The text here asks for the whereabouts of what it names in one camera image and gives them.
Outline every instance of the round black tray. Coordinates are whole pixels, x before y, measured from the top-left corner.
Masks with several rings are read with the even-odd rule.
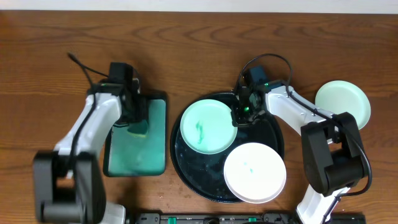
[[[204,99],[218,100],[228,106],[236,106],[239,103],[233,93],[214,93],[198,100]],[[183,112],[176,120],[172,130],[170,155],[175,171],[182,182],[202,197],[216,202],[241,202],[226,185],[223,170],[225,160],[230,152],[244,143],[265,144],[273,148],[282,159],[284,158],[282,132],[271,114],[267,114],[266,119],[256,125],[238,128],[234,142],[223,152],[206,155],[194,151],[182,139],[180,122]]]

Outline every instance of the white plate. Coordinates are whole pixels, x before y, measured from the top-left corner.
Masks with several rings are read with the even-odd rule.
[[[224,178],[232,193],[249,203],[264,203],[280,194],[286,182],[285,164],[272,148],[246,143],[225,160]]]
[[[365,93],[356,85],[346,81],[324,84],[315,97],[315,105],[335,114],[349,112],[358,128],[363,128],[371,117],[371,104]]]
[[[238,132],[232,125],[231,109],[218,100],[200,100],[190,105],[182,115],[180,130],[185,143],[203,154],[224,151]]]

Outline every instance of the wooden table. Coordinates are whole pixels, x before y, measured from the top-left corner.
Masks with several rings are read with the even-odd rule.
[[[292,85],[312,101],[328,81],[354,83],[372,107],[361,135],[373,185],[364,195],[344,198],[335,212],[363,212],[368,223],[396,223],[397,37],[398,16],[388,15],[0,12],[0,223],[35,223],[32,159],[39,149],[53,149],[85,103],[88,82],[66,52],[103,72],[110,62],[129,63],[143,75],[146,88],[166,91],[169,136],[184,107],[204,94],[232,89],[241,67],[261,53],[287,57],[295,69]],[[282,62],[262,63],[271,77],[286,78]],[[288,178],[269,203],[201,198],[179,179],[169,153],[161,176],[104,177],[107,198],[130,210],[164,213],[293,210],[308,183],[300,137],[283,122],[280,126]]]

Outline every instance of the white wall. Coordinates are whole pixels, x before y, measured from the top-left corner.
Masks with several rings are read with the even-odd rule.
[[[398,0],[0,0],[0,9],[398,14]]]

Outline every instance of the wood grain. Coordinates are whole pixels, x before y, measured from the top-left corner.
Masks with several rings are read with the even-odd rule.
[[[32,159],[39,149],[51,150],[83,108],[88,84],[66,52],[103,72],[113,61],[135,66],[146,88],[169,94],[169,135],[184,107],[204,94],[232,89],[241,67],[261,53],[287,57],[295,69],[293,86],[309,100],[330,80],[355,83],[372,106],[361,134],[374,180],[368,193],[344,198],[335,211],[363,212],[368,223],[396,223],[398,16],[0,12],[0,223],[35,223]],[[272,77],[286,77],[282,62],[262,63]],[[161,176],[104,177],[107,198],[131,210],[164,213],[293,210],[308,183],[300,138],[280,125],[288,179],[269,203],[203,199],[182,183],[169,155]]]

